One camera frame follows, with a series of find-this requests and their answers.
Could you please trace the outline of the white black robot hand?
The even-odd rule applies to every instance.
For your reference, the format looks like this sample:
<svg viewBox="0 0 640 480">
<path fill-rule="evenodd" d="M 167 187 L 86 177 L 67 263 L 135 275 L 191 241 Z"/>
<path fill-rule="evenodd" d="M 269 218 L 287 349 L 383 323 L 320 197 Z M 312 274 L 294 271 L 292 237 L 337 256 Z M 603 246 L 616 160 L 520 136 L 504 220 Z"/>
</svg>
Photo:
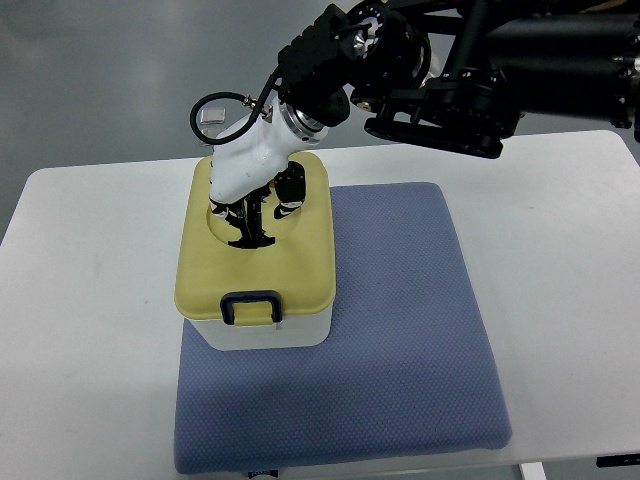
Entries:
<svg viewBox="0 0 640 480">
<path fill-rule="evenodd" d="M 260 118 L 240 138 L 216 146 L 212 156 L 209 199 L 229 206 L 265 186 L 288 166 L 289 156 L 308 150 L 328 134 L 319 121 L 278 99 L 271 118 Z"/>
</svg>

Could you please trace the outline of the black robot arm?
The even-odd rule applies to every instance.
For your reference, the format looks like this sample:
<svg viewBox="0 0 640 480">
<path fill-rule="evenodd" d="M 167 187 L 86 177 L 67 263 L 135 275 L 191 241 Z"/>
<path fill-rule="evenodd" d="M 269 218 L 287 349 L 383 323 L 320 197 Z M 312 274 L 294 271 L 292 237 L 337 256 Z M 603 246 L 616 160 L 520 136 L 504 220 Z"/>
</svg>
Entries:
<svg viewBox="0 0 640 480">
<path fill-rule="evenodd" d="M 326 127 L 351 106 L 394 142 L 494 159 L 526 113 L 639 127 L 635 1 L 362 1 L 329 5 L 286 45 L 266 97 Z"/>
</svg>

